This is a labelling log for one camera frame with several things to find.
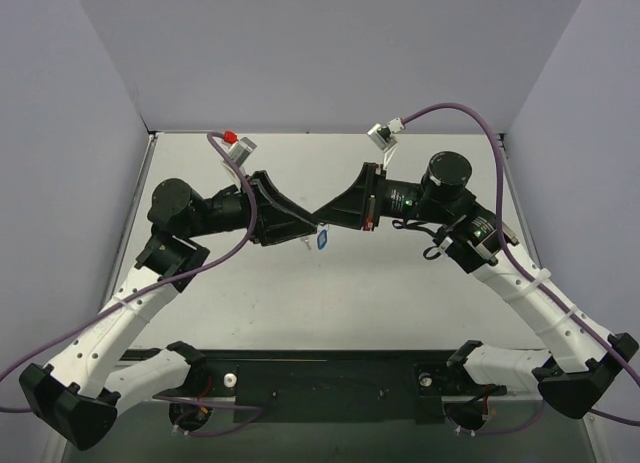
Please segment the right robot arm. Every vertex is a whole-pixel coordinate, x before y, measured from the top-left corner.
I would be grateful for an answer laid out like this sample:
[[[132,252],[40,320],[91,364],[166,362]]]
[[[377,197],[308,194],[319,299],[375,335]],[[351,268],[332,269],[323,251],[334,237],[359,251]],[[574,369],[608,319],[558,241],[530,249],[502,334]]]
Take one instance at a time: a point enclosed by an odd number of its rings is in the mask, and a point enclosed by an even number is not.
[[[636,354],[638,342],[612,333],[570,302],[502,219],[477,202],[466,187],[471,175],[470,162],[450,151],[434,155],[418,183],[389,180],[379,165],[366,163],[314,217],[322,225],[364,231],[383,217],[403,229],[437,225],[438,250],[494,291],[545,345],[513,350],[469,341],[447,362],[449,385],[459,392],[489,386],[537,393],[557,412],[580,419]]]

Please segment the blue key tag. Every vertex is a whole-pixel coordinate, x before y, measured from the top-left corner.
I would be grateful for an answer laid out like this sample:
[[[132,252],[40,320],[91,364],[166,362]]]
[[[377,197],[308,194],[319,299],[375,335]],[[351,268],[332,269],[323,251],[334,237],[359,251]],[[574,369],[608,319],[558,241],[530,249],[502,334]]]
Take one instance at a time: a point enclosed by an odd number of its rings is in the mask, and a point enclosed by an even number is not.
[[[326,248],[328,242],[329,242],[329,227],[325,226],[319,231],[317,235],[317,238],[316,238],[317,249],[319,251],[322,251],[323,249]]]

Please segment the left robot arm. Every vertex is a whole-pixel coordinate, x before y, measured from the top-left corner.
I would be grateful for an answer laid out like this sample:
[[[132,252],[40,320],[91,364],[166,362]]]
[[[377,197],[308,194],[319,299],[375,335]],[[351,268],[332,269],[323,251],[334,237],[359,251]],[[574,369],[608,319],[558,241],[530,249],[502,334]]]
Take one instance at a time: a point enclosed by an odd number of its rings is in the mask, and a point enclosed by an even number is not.
[[[151,236],[99,321],[47,364],[30,364],[19,377],[33,413],[79,450],[95,446],[131,407],[167,390],[192,395],[203,388],[205,357],[183,342],[116,367],[152,318],[203,268],[209,251],[197,237],[245,229],[248,241],[270,246],[317,230],[312,214],[283,196],[264,171],[248,177],[246,186],[227,187],[211,198],[181,179],[167,179],[152,194],[148,219]]]

